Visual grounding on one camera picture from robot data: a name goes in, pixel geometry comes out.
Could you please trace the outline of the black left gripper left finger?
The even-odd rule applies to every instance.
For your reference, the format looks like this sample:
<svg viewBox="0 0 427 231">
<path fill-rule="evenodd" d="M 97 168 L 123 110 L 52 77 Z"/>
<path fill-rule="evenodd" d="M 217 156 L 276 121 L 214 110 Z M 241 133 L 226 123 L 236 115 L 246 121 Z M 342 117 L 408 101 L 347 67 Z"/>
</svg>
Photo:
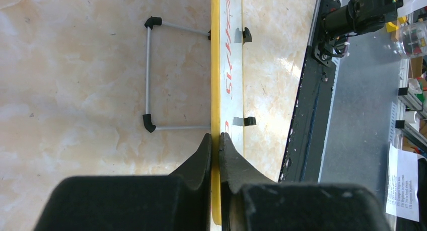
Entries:
<svg viewBox="0 0 427 231">
<path fill-rule="evenodd" d="M 36 230 L 209 230 L 211 135 L 168 175 L 74 176 L 52 191 Z"/>
</svg>

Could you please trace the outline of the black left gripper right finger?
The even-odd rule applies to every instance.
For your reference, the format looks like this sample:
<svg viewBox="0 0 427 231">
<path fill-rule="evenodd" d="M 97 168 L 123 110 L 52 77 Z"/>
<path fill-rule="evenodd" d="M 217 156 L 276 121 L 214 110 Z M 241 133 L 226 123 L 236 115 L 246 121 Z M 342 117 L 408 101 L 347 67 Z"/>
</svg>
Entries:
<svg viewBox="0 0 427 231">
<path fill-rule="evenodd" d="M 223 230 L 389 230 L 376 197 L 355 184 L 276 183 L 219 142 Z"/>
</svg>

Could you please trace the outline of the yellow framed whiteboard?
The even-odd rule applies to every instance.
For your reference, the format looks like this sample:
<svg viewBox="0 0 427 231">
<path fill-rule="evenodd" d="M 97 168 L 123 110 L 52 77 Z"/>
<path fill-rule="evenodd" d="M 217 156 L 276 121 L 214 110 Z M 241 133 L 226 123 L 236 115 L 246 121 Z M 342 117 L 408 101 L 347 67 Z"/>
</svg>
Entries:
<svg viewBox="0 0 427 231">
<path fill-rule="evenodd" d="M 156 130 L 210 129 L 218 146 L 220 134 L 228 133 L 240 154 L 244 152 L 244 128 L 255 125 L 253 117 L 244 117 L 243 46 L 252 42 L 250 30 L 243 25 L 242 0 L 211 0 L 210 31 L 173 24 L 161 17 L 149 17 L 147 29 L 146 104 L 143 123 Z M 210 125 L 155 126 L 150 112 L 151 34 L 155 26 L 168 26 L 208 37 L 211 43 L 211 121 Z"/>
</svg>

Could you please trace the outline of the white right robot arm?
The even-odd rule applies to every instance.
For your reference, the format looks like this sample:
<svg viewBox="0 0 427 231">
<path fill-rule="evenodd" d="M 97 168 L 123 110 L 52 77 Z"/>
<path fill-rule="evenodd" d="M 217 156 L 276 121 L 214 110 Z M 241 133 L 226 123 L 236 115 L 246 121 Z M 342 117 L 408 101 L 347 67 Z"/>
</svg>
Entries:
<svg viewBox="0 0 427 231">
<path fill-rule="evenodd" d="M 346 6 L 328 10 L 322 17 L 322 26 L 330 37 L 375 32 L 396 21 L 397 10 L 403 5 L 403 0 L 349 0 Z"/>
</svg>

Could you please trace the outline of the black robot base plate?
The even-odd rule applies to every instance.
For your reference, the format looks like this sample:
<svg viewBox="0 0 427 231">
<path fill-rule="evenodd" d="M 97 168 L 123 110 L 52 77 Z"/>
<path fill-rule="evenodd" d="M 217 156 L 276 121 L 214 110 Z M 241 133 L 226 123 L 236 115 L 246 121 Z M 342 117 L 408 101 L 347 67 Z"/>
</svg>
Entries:
<svg viewBox="0 0 427 231">
<path fill-rule="evenodd" d="M 320 177 L 336 77 L 334 58 L 320 58 L 326 40 L 322 17 L 341 7 L 340 0 L 316 0 L 288 139 L 278 181 L 317 182 Z"/>
</svg>

